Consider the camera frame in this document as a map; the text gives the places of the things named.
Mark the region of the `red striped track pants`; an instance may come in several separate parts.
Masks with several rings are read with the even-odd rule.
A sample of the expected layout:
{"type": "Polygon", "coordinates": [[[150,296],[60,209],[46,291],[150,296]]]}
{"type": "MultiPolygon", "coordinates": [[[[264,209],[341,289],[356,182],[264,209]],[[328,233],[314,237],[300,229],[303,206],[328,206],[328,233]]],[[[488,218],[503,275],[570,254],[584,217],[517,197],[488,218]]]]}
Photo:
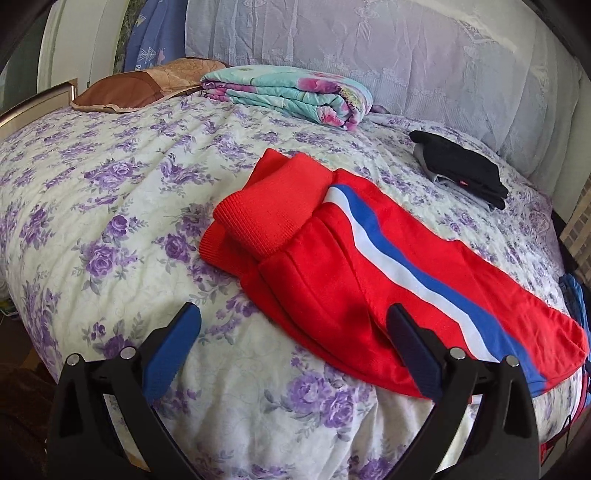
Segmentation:
{"type": "Polygon", "coordinates": [[[481,361],[515,356],[534,395],[589,353],[568,315],[374,183],[304,154],[267,150],[242,190],[214,208],[198,250],[312,354],[397,393],[424,397],[388,335],[394,304],[446,348],[481,361]]]}

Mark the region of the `blue fleece garment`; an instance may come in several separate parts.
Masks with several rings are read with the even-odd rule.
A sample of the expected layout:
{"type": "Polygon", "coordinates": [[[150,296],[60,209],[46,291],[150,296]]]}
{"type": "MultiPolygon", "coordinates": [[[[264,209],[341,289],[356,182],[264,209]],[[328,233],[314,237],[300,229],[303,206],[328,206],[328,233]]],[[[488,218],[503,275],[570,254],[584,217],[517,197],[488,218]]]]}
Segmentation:
{"type": "Polygon", "coordinates": [[[570,316],[586,331],[589,321],[583,288],[572,274],[565,274],[559,279],[559,286],[570,316]]]}

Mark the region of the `beige checkered curtain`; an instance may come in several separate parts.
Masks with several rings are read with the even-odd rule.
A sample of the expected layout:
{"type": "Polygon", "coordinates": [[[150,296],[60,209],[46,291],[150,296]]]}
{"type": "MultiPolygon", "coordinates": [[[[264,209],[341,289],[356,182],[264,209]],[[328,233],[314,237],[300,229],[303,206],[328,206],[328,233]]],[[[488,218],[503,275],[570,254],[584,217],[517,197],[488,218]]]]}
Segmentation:
{"type": "Polygon", "coordinates": [[[591,193],[587,190],[560,236],[570,255],[580,265],[590,259],[590,201],[591,193]]]}

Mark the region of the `purple floral bed quilt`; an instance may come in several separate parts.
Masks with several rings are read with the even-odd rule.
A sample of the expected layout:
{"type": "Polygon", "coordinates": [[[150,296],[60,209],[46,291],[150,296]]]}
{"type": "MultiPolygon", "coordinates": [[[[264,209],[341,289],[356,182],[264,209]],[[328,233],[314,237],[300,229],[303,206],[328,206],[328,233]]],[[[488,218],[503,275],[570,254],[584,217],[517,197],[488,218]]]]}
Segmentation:
{"type": "Polygon", "coordinates": [[[1,145],[1,278],[52,376],[70,353],[112,356],[197,304],[197,344],[156,408],[207,478],[380,479],[431,404],[304,352],[197,244],[266,149],[304,152],[370,179],[564,310],[549,199],[505,162],[503,211],[434,185],[413,157],[414,130],[488,153],[432,122],[370,114],[347,132],[198,95],[123,115],[55,111],[1,145]]]}

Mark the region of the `folded black garment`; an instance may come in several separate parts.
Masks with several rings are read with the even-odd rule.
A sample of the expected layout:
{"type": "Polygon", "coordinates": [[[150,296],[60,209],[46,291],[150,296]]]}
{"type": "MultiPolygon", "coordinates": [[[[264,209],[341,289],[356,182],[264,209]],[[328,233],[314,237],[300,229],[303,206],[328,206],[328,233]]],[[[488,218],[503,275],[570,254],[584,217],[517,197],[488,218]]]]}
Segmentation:
{"type": "Polygon", "coordinates": [[[509,190],[502,183],[498,166],[485,156],[466,149],[442,136],[415,130],[409,134],[414,144],[424,147],[429,169],[445,175],[476,196],[504,210],[509,190]]]}

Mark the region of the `brown satin pillow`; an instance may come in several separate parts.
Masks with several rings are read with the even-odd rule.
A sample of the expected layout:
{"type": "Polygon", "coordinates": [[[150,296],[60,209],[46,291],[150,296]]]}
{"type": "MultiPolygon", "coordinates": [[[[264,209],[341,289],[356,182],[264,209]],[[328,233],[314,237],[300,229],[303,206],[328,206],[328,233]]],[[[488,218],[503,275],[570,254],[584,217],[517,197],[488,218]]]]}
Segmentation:
{"type": "Polygon", "coordinates": [[[204,75],[224,69],[217,60],[180,58],[165,65],[105,77],[72,102],[83,112],[124,114],[201,89],[204,75]]]}

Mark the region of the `lavender lace headboard cover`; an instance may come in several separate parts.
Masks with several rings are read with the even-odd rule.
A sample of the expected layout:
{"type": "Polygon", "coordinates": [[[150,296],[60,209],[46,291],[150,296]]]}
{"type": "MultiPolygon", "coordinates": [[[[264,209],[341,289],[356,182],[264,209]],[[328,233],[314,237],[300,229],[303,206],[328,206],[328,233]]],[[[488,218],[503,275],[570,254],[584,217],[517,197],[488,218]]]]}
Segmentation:
{"type": "Polygon", "coordinates": [[[191,1],[185,49],[351,78],[394,115],[480,140],[544,191],[565,161],[582,74],[521,1],[191,1]]]}

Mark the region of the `folded teal floral blanket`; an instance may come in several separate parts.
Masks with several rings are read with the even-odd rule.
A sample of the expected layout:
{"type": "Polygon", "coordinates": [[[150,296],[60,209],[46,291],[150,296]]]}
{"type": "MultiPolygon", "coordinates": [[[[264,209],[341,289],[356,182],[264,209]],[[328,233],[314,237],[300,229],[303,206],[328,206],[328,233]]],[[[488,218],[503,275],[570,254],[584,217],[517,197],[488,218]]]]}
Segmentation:
{"type": "Polygon", "coordinates": [[[201,78],[204,96],[266,107],[319,125],[353,130],[370,113],[373,95],[355,80],[291,66],[245,65],[201,78]]]}

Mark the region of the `blue patterned pillow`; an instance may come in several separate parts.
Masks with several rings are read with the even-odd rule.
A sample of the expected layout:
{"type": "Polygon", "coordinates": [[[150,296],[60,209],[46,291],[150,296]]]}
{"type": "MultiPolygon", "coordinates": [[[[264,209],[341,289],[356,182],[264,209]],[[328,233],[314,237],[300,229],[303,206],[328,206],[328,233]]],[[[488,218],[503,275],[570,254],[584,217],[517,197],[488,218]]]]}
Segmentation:
{"type": "Polygon", "coordinates": [[[165,65],[185,56],[187,0],[148,0],[127,42],[124,72],[165,65]]]}

